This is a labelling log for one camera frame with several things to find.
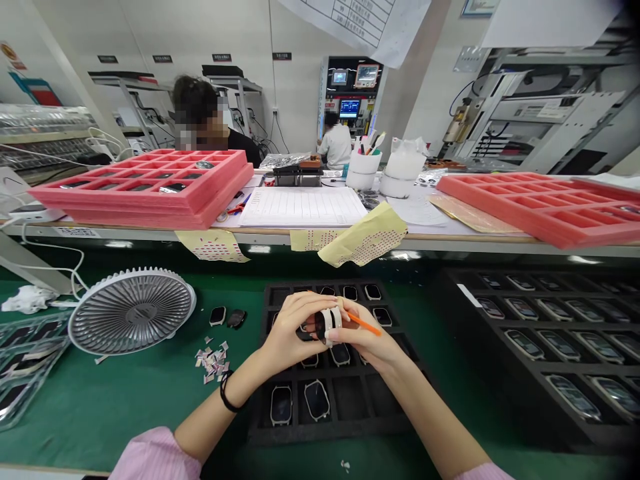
pink sleeve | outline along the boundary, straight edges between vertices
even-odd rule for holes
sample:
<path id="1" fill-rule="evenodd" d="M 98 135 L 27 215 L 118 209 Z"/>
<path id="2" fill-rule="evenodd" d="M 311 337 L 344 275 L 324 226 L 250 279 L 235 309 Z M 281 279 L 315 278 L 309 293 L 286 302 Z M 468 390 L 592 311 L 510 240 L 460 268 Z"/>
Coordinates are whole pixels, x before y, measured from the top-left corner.
<path id="1" fill-rule="evenodd" d="M 468 472 L 458 475 L 455 480 L 513 480 L 494 463 L 484 463 Z"/>
<path id="2" fill-rule="evenodd" d="M 171 430 L 158 427 L 129 442 L 109 480 L 198 480 L 201 469 L 180 450 Z"/>

fan grille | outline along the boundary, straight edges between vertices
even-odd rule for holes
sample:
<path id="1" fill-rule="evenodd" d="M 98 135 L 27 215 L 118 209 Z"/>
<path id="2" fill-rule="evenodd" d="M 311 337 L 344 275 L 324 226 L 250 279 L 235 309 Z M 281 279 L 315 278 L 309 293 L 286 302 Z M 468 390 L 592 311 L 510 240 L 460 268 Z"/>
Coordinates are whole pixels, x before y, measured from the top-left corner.
<path id="1" fill-rule="evenodd" d="M 69 333 L 76 346 L 118 355 L 172 335 L 192 312 L 193 290 L 176 274 L 164 272 L 168 275 L 127 272 L 93 287 L 71 317 Z"/>

man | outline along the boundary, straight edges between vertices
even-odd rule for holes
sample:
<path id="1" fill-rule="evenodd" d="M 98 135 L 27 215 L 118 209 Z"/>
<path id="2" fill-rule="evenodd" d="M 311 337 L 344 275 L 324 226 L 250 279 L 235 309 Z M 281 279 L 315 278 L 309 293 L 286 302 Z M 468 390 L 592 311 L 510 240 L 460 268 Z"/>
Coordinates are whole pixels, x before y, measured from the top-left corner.
<path id="1" fill-rule="evenodd" d="M 318 140 L 318 153 L 327 156 L 330 170 L 342 170 L 351 158 L 351 134 L 349 127 L 339 123 L 335 112 L 325 113 L 326 132 L 322 142 Z"/>
<path id="2" fill-rule="evenodd" d="M 253 140 L 223 122 L 224 99 L 209 82 L 182 75 L 175 81 L 172 98 L 179 140 L 189 144 L 184 149 L 244 150 L 253 168 L 260 166 L 260 150 Z"/>

fingernail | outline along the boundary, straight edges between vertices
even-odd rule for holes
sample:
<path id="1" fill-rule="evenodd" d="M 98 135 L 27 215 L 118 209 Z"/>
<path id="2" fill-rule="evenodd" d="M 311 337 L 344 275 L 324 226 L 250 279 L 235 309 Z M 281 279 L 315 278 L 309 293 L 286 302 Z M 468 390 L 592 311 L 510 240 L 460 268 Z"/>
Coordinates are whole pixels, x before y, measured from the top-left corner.
<path id="1" fill-rule="evenodd" d="M 325 338 L 327 340 L 338 340 L 338 330 L 328 329 L 325 331 Z"/>

green workbench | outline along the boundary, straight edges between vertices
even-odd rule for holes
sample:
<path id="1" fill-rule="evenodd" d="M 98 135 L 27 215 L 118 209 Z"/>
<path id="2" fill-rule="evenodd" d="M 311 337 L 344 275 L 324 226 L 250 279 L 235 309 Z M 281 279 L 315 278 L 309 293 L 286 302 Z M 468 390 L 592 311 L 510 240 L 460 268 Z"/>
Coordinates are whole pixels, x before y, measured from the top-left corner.
<path id="1" fill-rule="evenodd" d="M 257 259 L 254 255 L 254 261 L 242 265 L 198 262 L 188 253 L 171 253 L 89 254 L 89 265 L 101 265 L 101 269 L 89 266 L 82 270 L 88 283 L 122 265 L 173 268 L 195 288 L 194 314 L 173 339 L 139 353 L 110 357 L 98 366 L 93 356 L 70 347 L 19 424 L 0 433 L 0 465 L 109 472 L 130 438 L 159 425 L 176 428 L 217 388 L 215 382 L 203 385 L 202 369 L 195 368 L 194 355 L 205 347 L 205 336 L 213 334 L 213 346 L 227 341 L 232 368 L 258 347 L 267 283 L 339 277 L 383 280 L 447 404 L 491 458 L 514 478 L 601 479 L 612 477 L 612 469 L 623 465 L 613 457 L 551 453 L 527 443 L 500 400 L 471 370 L 446 327 L 447 319 L 436 313 L 437 294 L 427 288 L 435 276 L 437 266 L 433 264 L 377 261 L 361 269 L 346 265 L 336 270 L 306 253 L 297 254 L 295 261 L 291 253 Z M 0 301 L 20 285 L 22 281 L 0 272 Z M 240 330 L 210 328 L 209 313 L 221 305 L 227 311 L 246 310 L 247 320 Z M 2 313 L 0 322 L 24 317 Z M 340 466 L 345 460 L 351 464 L 348 478 L 439 478 L 414 433 L 256 448 L 246 445 L 249 414 L 244 411 L 234 420 L 209 459 L 207 471 L 215 471 L 216 477 L 297 479 L 304 472 L 306 479 L 326 479 L 345 475 Z"/>

